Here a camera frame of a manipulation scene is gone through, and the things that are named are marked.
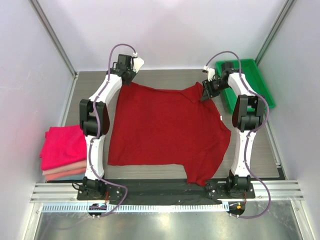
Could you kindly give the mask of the dark red t shirt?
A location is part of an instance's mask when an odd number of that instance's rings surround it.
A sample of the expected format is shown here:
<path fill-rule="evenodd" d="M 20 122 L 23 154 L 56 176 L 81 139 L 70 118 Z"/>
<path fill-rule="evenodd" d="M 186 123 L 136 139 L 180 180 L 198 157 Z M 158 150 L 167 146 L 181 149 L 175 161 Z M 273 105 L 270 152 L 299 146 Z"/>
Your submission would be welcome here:
<path fill-rule="evenodd" d="M 132 83 L 121 88 L 109 144 L 111 166 L 181 165 L 187 182 L 204 186 L 220 167 L 231 141 L 200 83 L 183 90 Z"/>

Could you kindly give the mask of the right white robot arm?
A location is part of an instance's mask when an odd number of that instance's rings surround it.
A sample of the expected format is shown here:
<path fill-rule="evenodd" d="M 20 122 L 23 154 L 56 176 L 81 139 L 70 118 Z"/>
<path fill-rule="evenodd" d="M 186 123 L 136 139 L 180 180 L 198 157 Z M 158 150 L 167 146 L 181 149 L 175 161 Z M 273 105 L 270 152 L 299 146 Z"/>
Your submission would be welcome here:
<path fill-rule="evenodd" d="M 259 96 L 246 80 L 242 69 L 234 68 L 232 62 L 225 62 L 221 75 L 206 64 L 202 72 L 207 80 L 202 82 L 201 101 L 212 99 L 227 88 L 231 88 L 236 97 L 232 114 L 232 125 L 236 132 L 235 155 L 226 183 L 209 185 L 212 199 L 254 197 L 252 172 L 250 169 L 253 142 L 257 129 L 264 123 L 266 101 Z"/>

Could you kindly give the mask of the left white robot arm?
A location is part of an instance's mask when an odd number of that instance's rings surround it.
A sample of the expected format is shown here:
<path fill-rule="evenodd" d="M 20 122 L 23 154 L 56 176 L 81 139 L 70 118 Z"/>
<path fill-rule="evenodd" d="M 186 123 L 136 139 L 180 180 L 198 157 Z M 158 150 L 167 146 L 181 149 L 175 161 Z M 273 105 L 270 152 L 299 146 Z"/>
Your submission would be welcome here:
<path fill-rule="evenodd" d="M 97 91 L 79 103 L 79 126 L 84 134 L 87 158 L 84 178 L 77 189 L 80 201 L 101 200 L 107 194 L 103 152 L 110 129 L 108 105 L 123 85 L 132 82 L 144 63 L 136 52 L 132 56 L 119 54 Z"/>

